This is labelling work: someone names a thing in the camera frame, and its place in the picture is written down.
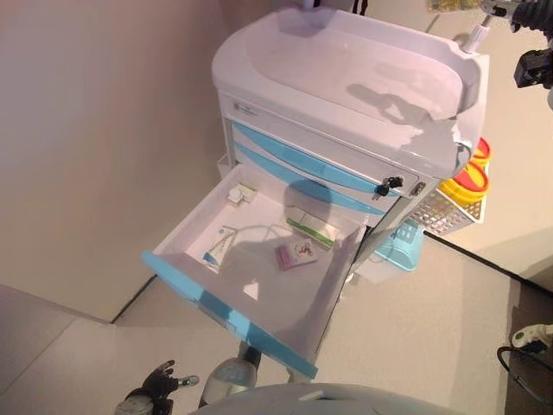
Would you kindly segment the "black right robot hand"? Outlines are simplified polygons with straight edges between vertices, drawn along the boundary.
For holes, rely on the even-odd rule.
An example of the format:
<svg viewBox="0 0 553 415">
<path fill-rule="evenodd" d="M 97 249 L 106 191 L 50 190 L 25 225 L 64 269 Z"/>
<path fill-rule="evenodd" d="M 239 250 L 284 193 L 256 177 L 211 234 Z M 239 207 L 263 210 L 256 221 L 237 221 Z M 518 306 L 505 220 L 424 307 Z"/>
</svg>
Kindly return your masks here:
<svg viewBox="0 0 553 415">
<path fill-rule="evenodd" d="M 552 2 L 480 1 L 480 8 L 489 16 L 505 18 L 511 25 L 538 30 L 552 36 Z"/>
</svg>

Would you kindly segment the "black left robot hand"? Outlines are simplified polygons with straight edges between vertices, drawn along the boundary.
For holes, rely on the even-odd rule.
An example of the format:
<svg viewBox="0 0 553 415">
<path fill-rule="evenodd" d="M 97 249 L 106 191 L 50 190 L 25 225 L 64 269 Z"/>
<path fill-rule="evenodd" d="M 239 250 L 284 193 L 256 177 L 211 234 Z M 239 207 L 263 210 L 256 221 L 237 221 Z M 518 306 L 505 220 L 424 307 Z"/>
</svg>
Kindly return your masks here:
<svg viewBox="0 0 553 415">
<path fill-rule="evenodd" d="M 179 388 L 192 387 L 200 383 L 198 375 L 174 377 L 175 360 L 163 362 L 144 380 L 144 388 L 153 399 L 166 399 Z"/>
</svg>

